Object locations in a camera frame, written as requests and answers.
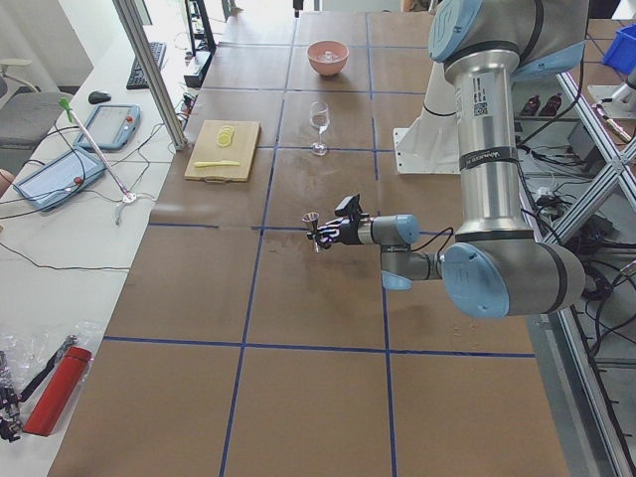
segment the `blue container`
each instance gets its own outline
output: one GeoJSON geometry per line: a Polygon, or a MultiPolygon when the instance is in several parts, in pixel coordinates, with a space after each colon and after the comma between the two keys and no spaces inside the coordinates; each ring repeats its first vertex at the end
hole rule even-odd
{"type": "Polygon", "coordinates": [[[636,68],[636,23],[621,28],[603,57],[603,64],[619,70],[626,75],[636,68]]]}

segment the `pink bowl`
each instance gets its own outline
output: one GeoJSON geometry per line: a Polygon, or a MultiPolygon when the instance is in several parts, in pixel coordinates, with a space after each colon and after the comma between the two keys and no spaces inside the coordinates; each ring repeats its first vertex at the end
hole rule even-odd
{"type": "Polygon", "coordinates": [[[316,42],[307,49],[309,64],[322,77],[332,77],[345,67],[349,49],[342,43],[316,42]]]}

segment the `chair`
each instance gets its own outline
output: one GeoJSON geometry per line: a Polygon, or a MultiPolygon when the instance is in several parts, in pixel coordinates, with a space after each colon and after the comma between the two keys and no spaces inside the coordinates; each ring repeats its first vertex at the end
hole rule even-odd
{"type": "Polygon", "coordinates": [[[71,94],[40,92],[29,82],[7,74],[9,67],[25,67],[29,60],[0,60],[0,97],[9,87],[5,79],[26,86],[30,92],[15,94],[0,109],[0,168],[18,174],[38,144],[62,113],[60,98],[71,94]]]}

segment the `wooden cutting board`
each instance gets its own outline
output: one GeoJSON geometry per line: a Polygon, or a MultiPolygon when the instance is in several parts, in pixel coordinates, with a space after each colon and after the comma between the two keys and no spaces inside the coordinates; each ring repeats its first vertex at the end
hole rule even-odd
{"type": "Polygon", "coordinates": [[[259,132],[258,121],[204,121],[184,177],[191,181],[246,182],[259,132]],[[217,136],[224,126],[234,128],[232,144],[228,147],[217,144],[217,136]],[[240,165],[195,167],[197,162],[217,161],[236,161],[240,165]]]}

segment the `keyboard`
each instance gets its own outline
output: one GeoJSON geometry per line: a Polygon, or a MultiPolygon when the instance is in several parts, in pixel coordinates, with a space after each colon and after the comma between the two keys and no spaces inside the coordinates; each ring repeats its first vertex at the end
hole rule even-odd
{"type": "MultiPolygon", "coordinates": [[[[149,45],[157,67],[161,70],[163,58],[166,55],[166,44],[163,42],[150,42],[149,45]]],[[[130,68],[130,77],[128,77],[126,89],[147,89],[148,87],[148,81],[146,81],[146,76],[141,69],[141,64],[139,60],[135,58],[130,68]]]]}

